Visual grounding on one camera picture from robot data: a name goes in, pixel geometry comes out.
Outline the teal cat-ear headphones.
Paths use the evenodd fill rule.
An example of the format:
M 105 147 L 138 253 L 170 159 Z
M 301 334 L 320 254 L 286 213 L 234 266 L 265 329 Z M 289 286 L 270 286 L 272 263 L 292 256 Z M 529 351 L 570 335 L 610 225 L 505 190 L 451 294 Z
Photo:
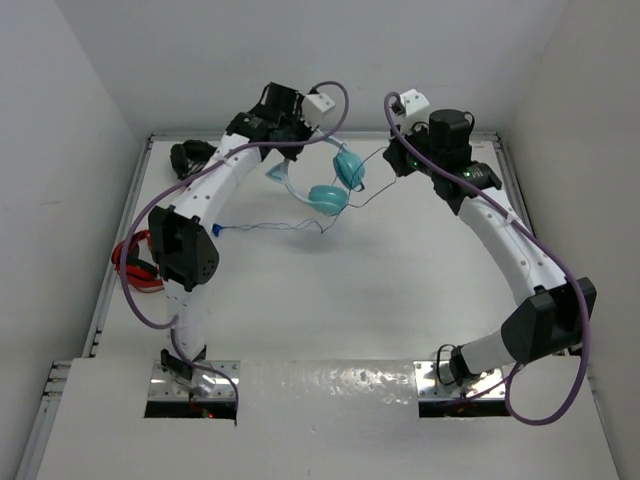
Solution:
M 323 142 L 336 148 L 332 158 L 332 166 L 335 179 L 341 186 L 319 184 L 312 186 L 306 194 L 300 193 L 295 189 L 290 179 L 289 160 L 284 160 L 270 168 L 265 176 L 275 183 L 283 185 L 288 193 L 301 203 L 310 206 L 322 215 L 333 217 L 347 207 L 351 192 L 360 192 L 365 189 L 365 161 L 354 153 L 346 142 L 334 136 L 326 137 Z

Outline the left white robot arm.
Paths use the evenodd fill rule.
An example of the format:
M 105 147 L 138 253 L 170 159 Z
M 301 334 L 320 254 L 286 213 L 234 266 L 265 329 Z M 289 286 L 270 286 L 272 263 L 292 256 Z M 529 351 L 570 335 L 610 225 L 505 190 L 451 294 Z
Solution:
M 161 364 L 182 381 L 193 379 L 193 363 L 206 356 L 205 285 L 220 261 L 212 233 L 216 217 L 272 148 L 295 157 L 301 142 L 313 135 L 334 107 L 334 101 L 317 90 L 302 94 L 269 84 L 255 106 L 229 123 L 206 165 L 207 174 L 192 181 L 168 206 L 156 206 L 149 213 L 152 256 L 163 281 L 171 325 Z

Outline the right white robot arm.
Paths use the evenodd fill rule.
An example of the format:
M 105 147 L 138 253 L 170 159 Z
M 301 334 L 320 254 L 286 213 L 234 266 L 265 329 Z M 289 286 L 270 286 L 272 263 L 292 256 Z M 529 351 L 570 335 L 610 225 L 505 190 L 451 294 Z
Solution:
M 595 287 L 540 245 L 513 210 L 499 176 L 473 159 L 473 115 L 395 104 L 386 116 L 393 138 L 384 157 L 396 175 L 420 172 L 431 179 L 437 196 L 496 262 L 517 304 L 498 331 L 452 349 L 443 384 L 463 386 L 489 370 L 588 346 Z

